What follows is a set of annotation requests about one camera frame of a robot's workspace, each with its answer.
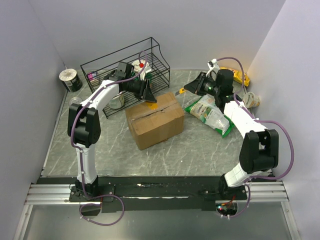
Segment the brown cardboard express box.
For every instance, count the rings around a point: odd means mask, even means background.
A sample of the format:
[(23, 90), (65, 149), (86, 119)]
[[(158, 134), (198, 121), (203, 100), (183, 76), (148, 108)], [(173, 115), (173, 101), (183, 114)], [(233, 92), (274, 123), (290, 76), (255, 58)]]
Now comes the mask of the brown cardboard express box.
[(139, 150), (168, 140), (184, 130), (185, 113), (172, 92), (125, 110), (128, 128)]

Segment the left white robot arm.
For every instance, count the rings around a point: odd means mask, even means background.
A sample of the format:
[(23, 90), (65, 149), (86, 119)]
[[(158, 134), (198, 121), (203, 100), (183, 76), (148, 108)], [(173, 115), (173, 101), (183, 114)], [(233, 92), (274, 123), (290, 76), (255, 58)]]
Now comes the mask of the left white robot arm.
[(135, 65), (120, 62), (116, 70), (107, 75), (97, 90), (79, 104), (69, 107), (67, 134), (76, 150), (78, 174), (76, 191), (87, 201), (94, 201), (99, 195), (99, 180), (95, 165), (95, 146), (101, 135), (100, 112), (122, 92), (134, 94), (137, 99), (156, 103), (150, 81), (145, 78), (147, 61)]

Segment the yellow utility knife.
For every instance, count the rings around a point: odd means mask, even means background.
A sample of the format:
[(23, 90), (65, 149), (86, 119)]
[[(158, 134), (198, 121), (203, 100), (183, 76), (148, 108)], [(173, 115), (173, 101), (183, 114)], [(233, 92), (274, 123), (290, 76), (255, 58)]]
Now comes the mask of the yellow utility knife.
[(186, 89), (181, 88), (175, 93), (175, 96), (181, 95), (181, 94), (185, 93), (186, 91), (187, 91)]

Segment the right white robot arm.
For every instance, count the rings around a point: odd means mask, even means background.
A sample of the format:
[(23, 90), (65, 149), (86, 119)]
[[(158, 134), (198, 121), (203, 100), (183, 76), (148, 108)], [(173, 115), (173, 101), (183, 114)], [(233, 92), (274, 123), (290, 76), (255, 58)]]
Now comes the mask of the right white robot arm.
[(218, 187), (219, 195), (226, 200), (251, 176), (275, 168), (279, 162), (278, 132), (267, 129), (246, 112), (242, 99), (233, 92), (233, 82), (234, 73), (224, 68), (216, 76), (200, 72), (183, 87), (200, 97), (185, 108), (186, 112), (223, 137), (237, 128), (243, 138), (238, 164), (222, 176)]

